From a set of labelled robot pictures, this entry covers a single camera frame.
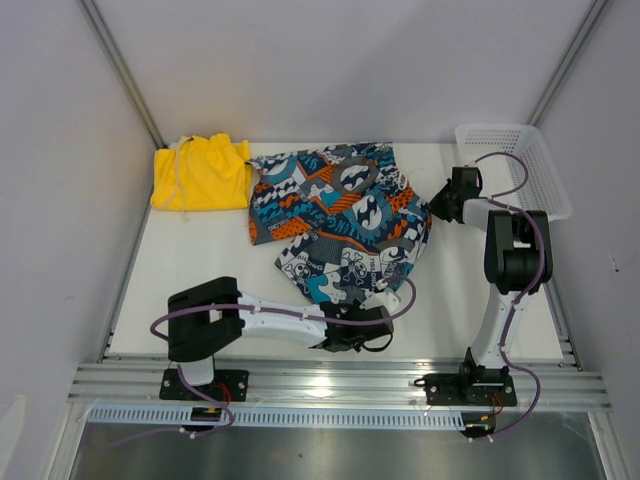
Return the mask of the patterned blue orange shorts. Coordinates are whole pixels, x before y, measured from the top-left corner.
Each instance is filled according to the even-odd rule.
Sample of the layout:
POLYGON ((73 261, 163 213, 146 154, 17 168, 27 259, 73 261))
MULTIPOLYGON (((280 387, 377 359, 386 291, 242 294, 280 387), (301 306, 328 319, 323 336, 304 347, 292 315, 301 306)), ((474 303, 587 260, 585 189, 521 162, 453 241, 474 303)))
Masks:
POLYGON ((276 267, 309 301, 361 303, 397 290, 424 252, 428 204, 390 143, 352 143, 250 159, 253 245, 288 240, 276 267))

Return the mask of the yellow shorts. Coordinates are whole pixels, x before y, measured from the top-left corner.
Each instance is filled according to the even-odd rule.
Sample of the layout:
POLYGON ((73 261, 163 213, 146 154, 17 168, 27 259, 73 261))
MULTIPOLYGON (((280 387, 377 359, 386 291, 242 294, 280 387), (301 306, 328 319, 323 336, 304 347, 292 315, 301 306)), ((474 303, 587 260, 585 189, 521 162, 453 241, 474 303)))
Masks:
POLYGON ((183 136, 155 152, 150 206, 158 211, 229 211, 249 206, 252 152, 227 133, 183 136))

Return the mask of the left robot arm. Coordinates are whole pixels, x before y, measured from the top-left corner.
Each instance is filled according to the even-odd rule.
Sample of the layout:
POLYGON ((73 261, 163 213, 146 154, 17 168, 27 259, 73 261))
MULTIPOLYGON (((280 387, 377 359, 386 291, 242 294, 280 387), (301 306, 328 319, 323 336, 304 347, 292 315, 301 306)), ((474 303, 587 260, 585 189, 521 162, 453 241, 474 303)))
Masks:
POLYGON ((306 307, 277 304, 238 289, 234 277, 219 277, 169 297, 168 354, 183 374, 182 388, 197 400, 216 390, 214 355, 241 338, 276 340, 331 353, 390 341, 392 322, 373 326, 333 323, 379 320, 396 312, 399 297, 388 289, 353 304, 321 302, 306 307))

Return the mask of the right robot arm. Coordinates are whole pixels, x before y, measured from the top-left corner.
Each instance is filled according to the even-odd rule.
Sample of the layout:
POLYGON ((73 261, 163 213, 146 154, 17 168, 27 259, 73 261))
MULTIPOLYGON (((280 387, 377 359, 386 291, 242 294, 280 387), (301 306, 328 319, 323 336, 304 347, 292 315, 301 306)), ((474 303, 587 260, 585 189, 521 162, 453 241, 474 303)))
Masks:
POLYGON ((481 196, 476 167, 455 167, 432 198, 431 213, 485 234, 484 276, 490 285, 484 318, 456 375, 458 395, 479 403, 509 376, 509 353, 525 310, 553 273, 549 219, 481 196))

